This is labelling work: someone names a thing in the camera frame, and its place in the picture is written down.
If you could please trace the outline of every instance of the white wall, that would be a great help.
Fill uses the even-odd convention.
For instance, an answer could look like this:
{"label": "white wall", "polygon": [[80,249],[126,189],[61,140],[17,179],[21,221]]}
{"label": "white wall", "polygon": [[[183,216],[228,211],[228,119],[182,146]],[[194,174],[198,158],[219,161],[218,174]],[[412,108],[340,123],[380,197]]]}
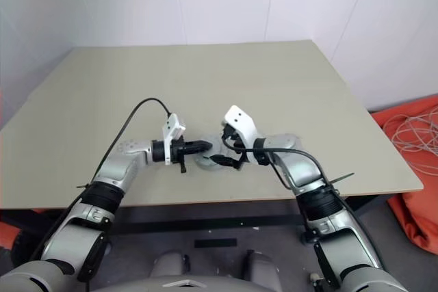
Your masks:
{"label": "white wall", "polygon": [[312,39],[368,108],[436,93],[438,0],[0,0],[3,121],[75,45]]}

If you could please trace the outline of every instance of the orange bag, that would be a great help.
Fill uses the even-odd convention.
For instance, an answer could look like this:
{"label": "orange bag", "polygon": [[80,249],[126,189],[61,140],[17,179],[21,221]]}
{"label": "orange bag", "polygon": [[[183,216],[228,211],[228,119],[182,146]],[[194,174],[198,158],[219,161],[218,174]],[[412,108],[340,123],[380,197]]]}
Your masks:
{"label": "orange bag", "polygon": [[[411,103],[392,107],[372,114],[379,126],[398,114],[420,116],[430,113],[438,106],[438,96],[424,98]],[[386,134],[392,138],[397,129],[396,122],[388,124]],[[413,163],[433,163],[438,166],[438,157],[421,150],[419,152],[404,152],[405,160]],[[407,237],[417,246],[429,252],[438,254],[438,176],[431,176],[413,168],[424,185],[422,191],[398,194],[388,203],[403,227]]]}

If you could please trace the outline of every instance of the floor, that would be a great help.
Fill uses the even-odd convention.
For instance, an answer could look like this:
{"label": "floor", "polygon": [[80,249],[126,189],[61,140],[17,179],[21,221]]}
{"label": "floor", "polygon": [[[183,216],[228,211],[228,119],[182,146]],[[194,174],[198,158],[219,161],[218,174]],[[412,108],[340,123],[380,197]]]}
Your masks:
{"label": "floor", "polygon": [[[190,209],[190,216],[195,215],[194,213],[199,216],[200,211],[196,206],[190,206]],[[208,213],[211,217],[232,216],[236,212],[235,207],[227,205],[218,205],[216,208],[210,206],[210,209],[216,209]],[[244,206],[244,212],[245,210],[254,215],[252,206]],[[270,210],[269,204],[260,207],[258,215]],[[159,211],[159,208],[154,212],[158,220],[169,216],[169,212],[164,215],[165,211]],[[171,212],[176,220],[182,216],[181,211]],[[438,291],[435,277],[438,273],[438,256],[414,246],[405,237],[386,204],[372,209],[362,219],[381,249],[387,268],[394,277],[410,292]],[[313,291],[308,283],[308,275],[320,270],[313,248],[300,242],[300,232],[301,228],[297,226],[266,226],[113,236],[112,250],[104,258],[98,274],[92,280],[91,289],[144,278],[149,274],[154,259],[162,252],[172,249],[189,254],[193,274],[239,276],[246,251],[254,249],[273,258],[279,267],[285,292]],[[194,248],[196,239],[221,238],[236,238],[237,246]],[[0,250],[0,274],[11,268],[8,252]],[[83,291],[83,287],[78,287],[78,291]]]}

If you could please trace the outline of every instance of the beige tabletop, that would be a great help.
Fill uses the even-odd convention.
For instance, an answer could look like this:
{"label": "beige tabletop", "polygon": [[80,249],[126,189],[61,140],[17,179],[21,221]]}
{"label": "beige tabletop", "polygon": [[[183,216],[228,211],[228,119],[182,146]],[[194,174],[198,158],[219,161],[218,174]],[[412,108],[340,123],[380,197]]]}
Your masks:
{"label": "beige tabletop", "polygon": [[[236,104],[266,134],[295,133],[342,195],[422,188],[368,112],[310,41],[169,47],[78,48],[1,131],[2,208],[65,207],[80,192],[132,108],[162,99],[186,140],[221,132]],[[165,113],[149,103],[121,140],[160,139]],[[143,171],[124,205],[293,198],[269,167],[204,171],[188,159]]]}

